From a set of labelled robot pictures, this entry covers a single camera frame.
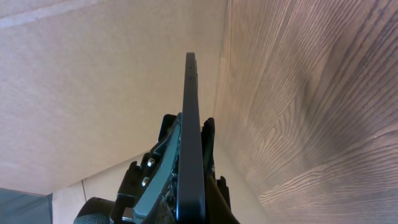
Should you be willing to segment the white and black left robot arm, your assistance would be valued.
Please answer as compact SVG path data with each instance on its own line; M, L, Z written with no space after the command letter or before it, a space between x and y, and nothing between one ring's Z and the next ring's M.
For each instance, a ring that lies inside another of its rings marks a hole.
M182 116L167 114L157 144L126 171L115 201L92 197L75 223L178 223L178 155ZM237 223L231 212L226 179L215 177L215 121L201 129L205 181L205 223Z

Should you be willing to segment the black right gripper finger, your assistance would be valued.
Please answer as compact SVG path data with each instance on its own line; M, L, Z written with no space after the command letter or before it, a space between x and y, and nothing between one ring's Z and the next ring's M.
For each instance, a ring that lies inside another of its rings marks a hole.
M207 224L239 224L231 211L229 187L226 179L214 179L212 175L205 176L205 200Z

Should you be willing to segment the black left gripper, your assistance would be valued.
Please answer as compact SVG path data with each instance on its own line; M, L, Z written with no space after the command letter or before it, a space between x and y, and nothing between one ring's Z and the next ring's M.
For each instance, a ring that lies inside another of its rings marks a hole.
M111 223L178 223L177 190L181 114L164 116L157 144L132 162L118 190ZM215 178L215 120L201 130L203 170Z

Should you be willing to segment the black smartphone with blue screen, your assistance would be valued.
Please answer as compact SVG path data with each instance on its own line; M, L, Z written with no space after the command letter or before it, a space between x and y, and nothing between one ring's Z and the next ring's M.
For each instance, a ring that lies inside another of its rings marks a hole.
M195 54L186 54L178 164L177 222L205 223L205 181Z

